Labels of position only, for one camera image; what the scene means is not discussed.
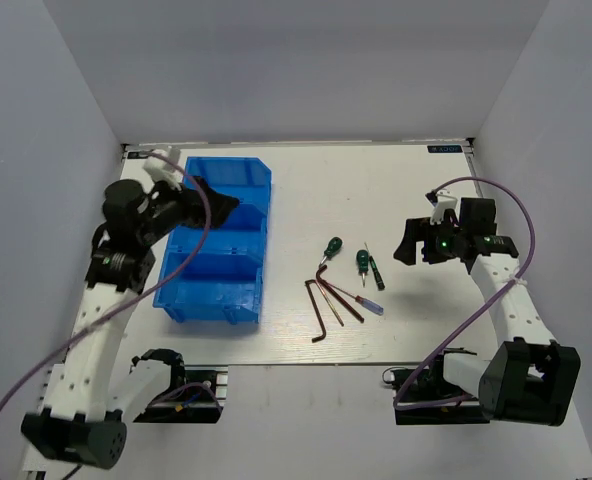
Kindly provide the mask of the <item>green stubby screwdriver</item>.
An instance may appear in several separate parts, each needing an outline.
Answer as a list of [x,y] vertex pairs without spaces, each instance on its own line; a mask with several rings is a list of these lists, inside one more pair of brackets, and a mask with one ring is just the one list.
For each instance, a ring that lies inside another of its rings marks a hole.
[[332,237],[323,252],[323,257],[319,263],[319,266],[323,266],[328,260],[336,256],[340,252],[342,245],[343,241],[340,237]]
[[356,253],[356,265],[358,274],[361,277],[362,286],[366,284],[366,277],[369,272],[369,252],[366,249],[360,249]]

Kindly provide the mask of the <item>black green precision screwdriver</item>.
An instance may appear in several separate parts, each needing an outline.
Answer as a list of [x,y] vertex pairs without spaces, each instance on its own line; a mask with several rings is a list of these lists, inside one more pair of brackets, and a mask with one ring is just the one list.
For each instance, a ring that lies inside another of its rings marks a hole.
[[376,263],[374,257],[372,256],[367,243],[364,243],[364,245],[365,245],[365,249],[367,250],[367,253],[368,253],[368,262],[369,262],[370,268],[372,270],[372,273],[374,275],[374,280],[375,280],[377,289],[379,291],[384,291],[385,290],[385,283],[384,283],[382,275],[378,269],[377,263]]

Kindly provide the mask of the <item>blue red handled screwdriver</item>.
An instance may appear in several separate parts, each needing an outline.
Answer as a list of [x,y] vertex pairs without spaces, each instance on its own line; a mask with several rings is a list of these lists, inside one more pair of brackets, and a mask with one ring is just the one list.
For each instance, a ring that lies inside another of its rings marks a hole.
[[348,296],[349,298],[352,298],[357,304],[359,304],[360,306],[362,306],[366,310],[370,311],[371,313],[374,313],[378,316],[382,316],[384,314],[384,308],[382,306],[378,305],[377,303],[375,303],[369,299],[366,299],[360,295],[354,295],[354,294],[346,291],[345,289],[342,289],[334,284],[330,284],[330,286],[335,291],[341,292],[344,295]]

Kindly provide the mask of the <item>thick brown hex key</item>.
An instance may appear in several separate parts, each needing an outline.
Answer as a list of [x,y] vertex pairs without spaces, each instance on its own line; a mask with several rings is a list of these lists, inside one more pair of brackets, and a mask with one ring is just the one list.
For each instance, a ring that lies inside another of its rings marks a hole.
[[339,293],[331,286],[331,284],[322,277],[322,274],[327,270],[326,265],[322,265],[316,272],[316,280],[325,288],[342,306],[347,310],[359,323],[363,324],[364,317],[354,309],[345,299],[343,299]]

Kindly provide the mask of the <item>thin brown hex key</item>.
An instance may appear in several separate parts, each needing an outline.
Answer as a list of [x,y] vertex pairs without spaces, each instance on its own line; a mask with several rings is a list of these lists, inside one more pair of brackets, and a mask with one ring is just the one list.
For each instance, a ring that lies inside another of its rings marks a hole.
[[345,324],[344,324],[344,322],[343,322],[343,320],[342,320],[339,312],[337,311],[337,309],[335,308],[334,304],[330,300],[330,297],[329,297],[326,289],[324,288],[322,281],[317,281],[317,285],[318,285],[318,288],[319,288],[319,290],[320,290],[323,298],[325,299],[325,302],[329,306],[329,308],[332,311],[332,313],[333,313],[334,317],[336,318],[337,322],[339,323],[339,325],[341,327],[344,327]]

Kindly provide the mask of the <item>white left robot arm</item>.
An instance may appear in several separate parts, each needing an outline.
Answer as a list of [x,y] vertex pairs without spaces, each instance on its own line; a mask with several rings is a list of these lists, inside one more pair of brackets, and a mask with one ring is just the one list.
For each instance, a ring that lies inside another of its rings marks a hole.
[[116,389],[110,377],[126,326],[155,262],[152,247],[178,226],[222,226],[237,198],[201,177],[188,188],[158,180],[145,191],[119,180],[104,192],[105,218],[93,237],[91,262],[65,362],[38,413],[28,413],[23,436],[46,459],[103,470],[118,462],[127,426],[158,396],[175,399],[187,387],[181,354],[153,349],[138,357]]

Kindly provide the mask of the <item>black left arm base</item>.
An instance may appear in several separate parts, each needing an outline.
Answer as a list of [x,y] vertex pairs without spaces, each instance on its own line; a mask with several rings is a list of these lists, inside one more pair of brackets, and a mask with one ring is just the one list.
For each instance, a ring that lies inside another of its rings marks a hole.
[[166,400],[156,399],[140,414],[141,424],[216,424],[224,409],[228,385],[227,367],[186,368],[182,385],[196,383]]

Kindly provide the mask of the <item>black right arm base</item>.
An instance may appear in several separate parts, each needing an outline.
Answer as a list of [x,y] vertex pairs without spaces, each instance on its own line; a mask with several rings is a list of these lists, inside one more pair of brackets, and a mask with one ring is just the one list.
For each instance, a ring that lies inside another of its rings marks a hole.
[[402,395],[397,405],[411,406],[417,403],[433,403],[432,406],[411,410],[395,410],[397,426],[483,425],[484,417],[478,400],[447,402],[464,392],[442,378],[442,366],[438,363],[426,367]]

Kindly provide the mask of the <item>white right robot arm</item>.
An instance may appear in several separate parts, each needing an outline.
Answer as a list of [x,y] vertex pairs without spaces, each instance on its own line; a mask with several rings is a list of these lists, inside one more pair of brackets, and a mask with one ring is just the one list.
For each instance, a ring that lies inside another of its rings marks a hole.
[[496,233],[491,199],[430,193],[430,216],[409,219],[395,259],[437,264],[457,259],[485,299],[498,349],[490,358],[453,348],[408,371],[394,397],[399,418],[419,412],[430,422],[477,402],[484,421],[561,425],[580,371],[577,350],[563,346],[533,304],[518,273],[513,240]]

